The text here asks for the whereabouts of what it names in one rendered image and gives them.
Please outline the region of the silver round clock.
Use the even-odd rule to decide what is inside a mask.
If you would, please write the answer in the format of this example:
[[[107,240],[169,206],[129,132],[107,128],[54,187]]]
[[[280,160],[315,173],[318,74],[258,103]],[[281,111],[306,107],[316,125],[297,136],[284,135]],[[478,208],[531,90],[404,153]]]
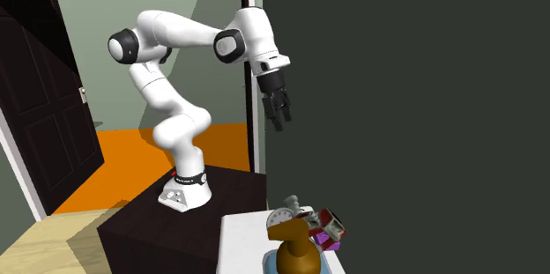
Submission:
[[[275,226],[284,223],[295,217],[295,212],[286,207],[278,208],[272,211],[266,219],[266,227]]]

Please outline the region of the red and grey toy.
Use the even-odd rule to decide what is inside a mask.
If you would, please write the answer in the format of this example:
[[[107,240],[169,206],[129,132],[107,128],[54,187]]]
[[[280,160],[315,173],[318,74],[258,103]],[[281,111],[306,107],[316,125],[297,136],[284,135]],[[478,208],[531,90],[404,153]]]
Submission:
[[[320,211],[313,212],[311,220],[306,220],[308,223],[308,234],[311,231],[329,231],[346,234],[344,228],[338,217],[328,208],[321,209]]]

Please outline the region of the purple block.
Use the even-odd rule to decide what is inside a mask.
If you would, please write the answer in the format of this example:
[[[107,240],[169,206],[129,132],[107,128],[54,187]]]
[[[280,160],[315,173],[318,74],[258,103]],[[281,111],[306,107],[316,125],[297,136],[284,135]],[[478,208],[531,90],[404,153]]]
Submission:
[[[339,250],[340,243],[343,234],[338,232],[329,231],[311,231],[309,236],[313,238],[316,245],[318,245],[323,251],[327,250]]]

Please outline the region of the white table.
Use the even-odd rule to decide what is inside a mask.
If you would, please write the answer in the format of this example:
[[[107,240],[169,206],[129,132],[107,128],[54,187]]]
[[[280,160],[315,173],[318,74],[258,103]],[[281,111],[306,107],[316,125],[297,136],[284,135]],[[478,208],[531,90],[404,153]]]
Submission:
[[[268,239],[266,219],[270,213],[253,211],[222,218],[216,274],[264,274],[264,255],[281,244]],[[326,257],[332,274],[346,274],[335,252],[316,247]]]

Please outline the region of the dark robot stand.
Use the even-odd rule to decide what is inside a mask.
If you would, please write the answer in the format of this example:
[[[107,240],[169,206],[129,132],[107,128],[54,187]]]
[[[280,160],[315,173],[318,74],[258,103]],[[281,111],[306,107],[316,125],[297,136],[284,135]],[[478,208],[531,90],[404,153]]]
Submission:
[[[158,202],[172,168],[97,227],[112,274],[215,274],[221,219],[266,208],[266,176],[207,166],[212,198],[179,212]]]

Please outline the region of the light blue plate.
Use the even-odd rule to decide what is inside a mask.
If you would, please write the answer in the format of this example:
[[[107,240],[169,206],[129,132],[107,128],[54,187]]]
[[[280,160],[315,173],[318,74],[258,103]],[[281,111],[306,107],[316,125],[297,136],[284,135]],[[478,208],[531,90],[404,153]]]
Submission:
[[[263,259],[264,274],[279,274],[277,270],[277,249],[268,251]],[[321,271],[320,274],[332,274],[330,266],[323,252],[320,253]]]

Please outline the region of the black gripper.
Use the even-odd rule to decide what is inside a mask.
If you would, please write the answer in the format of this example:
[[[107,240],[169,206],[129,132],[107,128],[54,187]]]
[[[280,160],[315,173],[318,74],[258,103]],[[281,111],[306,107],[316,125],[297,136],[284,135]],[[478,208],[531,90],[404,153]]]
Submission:
[[[256,77],[260,92],[264,95],[262,102],[264,112],[276,131],[282,131],[283,125],[280,120],[280,114],[286,122],[292,121],[290,111],[290,98],[286,90],[286,81],[284,72],[281,69],[265,73]]]

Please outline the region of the grey figure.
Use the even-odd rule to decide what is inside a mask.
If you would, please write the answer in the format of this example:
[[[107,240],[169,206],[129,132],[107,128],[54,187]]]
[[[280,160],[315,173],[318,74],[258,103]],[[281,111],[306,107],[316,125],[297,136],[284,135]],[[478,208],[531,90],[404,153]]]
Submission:
[[[284,199],[284,203],[287,208],[289,208],[294,218],[303,218],[305,220],[311,220],[313,216],[313,211],[306,211],[301,208],[299,204],[299,199],[296,195],[288,196]]]

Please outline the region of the dark panelled door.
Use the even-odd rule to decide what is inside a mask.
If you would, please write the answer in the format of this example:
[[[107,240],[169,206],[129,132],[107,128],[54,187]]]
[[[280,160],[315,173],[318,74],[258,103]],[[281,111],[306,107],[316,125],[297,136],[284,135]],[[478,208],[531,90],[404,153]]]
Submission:
[[[58,0],[0,0],[0,110],[46,214],[104,163]]]

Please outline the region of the brown vase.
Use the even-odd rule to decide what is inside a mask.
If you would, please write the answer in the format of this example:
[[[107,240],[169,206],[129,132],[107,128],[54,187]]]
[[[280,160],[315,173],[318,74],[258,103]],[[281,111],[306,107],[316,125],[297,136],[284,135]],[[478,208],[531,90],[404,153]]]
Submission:
[[[293,218],[267,228],[270,241],[281,241],[276,253],[278,274],[321,274],[321,257],[309,239],[308,223]]]

